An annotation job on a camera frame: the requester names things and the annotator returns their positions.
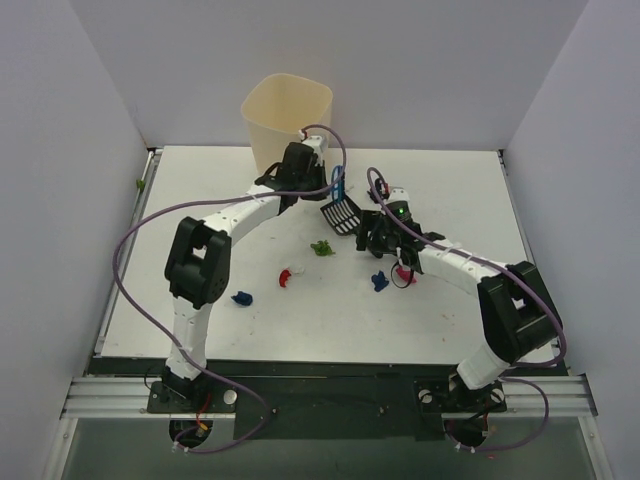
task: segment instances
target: gray wall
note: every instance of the gray wall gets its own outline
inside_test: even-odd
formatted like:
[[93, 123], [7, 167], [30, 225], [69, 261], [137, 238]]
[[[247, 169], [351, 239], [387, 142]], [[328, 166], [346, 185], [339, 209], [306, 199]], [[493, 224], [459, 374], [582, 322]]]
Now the gray wall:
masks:
[[617, 478], [640, 469], [639, 26], [636, 0], [591, 0], [506, 152]]
[[150, 145], [245, 144], [265, 76], [333, 88], [351, 146], [503, 148], [586, 0], [71, 0]]
[[40, 478], [146, 158], [67, 0], [0, 8], [0, 465]]

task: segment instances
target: table top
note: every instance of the table top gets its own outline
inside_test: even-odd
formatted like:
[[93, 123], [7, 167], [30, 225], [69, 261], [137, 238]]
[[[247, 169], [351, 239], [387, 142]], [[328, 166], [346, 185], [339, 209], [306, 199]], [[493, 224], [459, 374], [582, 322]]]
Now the table top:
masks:
[[[495, 152], [349, 149], [347, 188], [362, 209], [365, 171], [379, 168], [410, 194], [414, 219], [484, 257], [525, 259], [511, 201]], [[190, 200], [243, 194], [256, 178], [248, 147], [169, 146], [150, 188], [145, 215]], [[392, 257], [357, 252], [355, 237], [338, 237], [320, 213], [326, 202], [300, 201], [249, 233], [232, 250], [227, 291], [214, 304], [207, 338], [210, 359], [457, 364], [483, 338], [474, 299], [444, 281], [417, 276], [417, 284], [374, 292], [371, 276], [388, 273]], [[124, 281], [131, 294], [167, 328], [173, 307], [164, 266], [179, 221], [219, 210], [196, 207], [160, 217], [138, 233]], [[310, 244], [329, 240], [336, 252], [318, 257]], [[281, 288], [282, 269], [305, 269]], [[238, 290], [250, 307], [231, 300]], [[122, 297], [113, 310], [103, 357], [167, 357], [169, 340]], [[552, 358], [545, 345], [529, 361]]]

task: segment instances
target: white bin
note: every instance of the white bin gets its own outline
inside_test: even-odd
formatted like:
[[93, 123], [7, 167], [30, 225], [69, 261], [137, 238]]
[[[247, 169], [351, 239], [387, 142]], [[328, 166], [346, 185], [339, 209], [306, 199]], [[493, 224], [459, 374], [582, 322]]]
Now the white bin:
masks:
[[300, 141], [297, 134], [302, 127], [311, 123], [330, 126], [332, 101], [331, 89], [313, 80], [286, 73], [262, 80], [241, 108], [258, 173], [282, 160], [287, 145]]

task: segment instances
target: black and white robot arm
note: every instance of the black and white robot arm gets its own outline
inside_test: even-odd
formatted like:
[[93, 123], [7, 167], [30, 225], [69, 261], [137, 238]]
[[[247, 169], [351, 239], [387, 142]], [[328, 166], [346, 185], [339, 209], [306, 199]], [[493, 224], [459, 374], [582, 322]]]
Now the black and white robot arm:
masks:
[[[460, 248], [443, 235], [423, 233], [411, 216], [405, 189], [387, 188], [385, 193], [385, 205], [391, 213], [431, 245], [401, 229], [384, 211], [364, 211], [357, 249], [369, 250], [376, 257], [394, 255], [405, 268], [438, 277], [479, 300], [484, 342], [455, 366], [452, 388], [483, 389], [523, 356], [556, 337], [551, 320], [509, 276], [472, 261], [472, 257], [482, 257]], [[559, 318], [535, 265], [527, 261], [517, 265], [491, 263], [508, 270], [531, 288]]]
[[231, 248], [266, 220], [294, 205], [299, 198], [322, 200], [314, 195], [272, 195], [277, 192], [315, 192], [327, 186], [324, 151], [327, 141], [312, 135], [291, 143], [282, 162], [274, 164], [246, 193], [253, 199], [228, 205], [201, 220], [184, 218], [176, 230], [165, 278], [173, 294], [173, 334], [182, 347], [173, 345], [162, 374], [164, 386], [194, 403], [199, 369], [187, 362], [181, 349], [200, 367], [206, 367], [205, 343], [213, 303], [229, 283]]

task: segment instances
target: green object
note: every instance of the green object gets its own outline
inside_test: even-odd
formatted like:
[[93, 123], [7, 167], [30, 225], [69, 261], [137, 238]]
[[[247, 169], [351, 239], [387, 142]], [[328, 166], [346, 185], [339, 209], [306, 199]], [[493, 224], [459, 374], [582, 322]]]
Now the green object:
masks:
[[316, 243], [312, 243], [309, 246], [313, 248], [313, 251], [316, 252], [316, 255], [319, 257], [327, 257], [335, 254], [335, 252], [331, 250], [331, 246], [327, 240], [318, 240]]

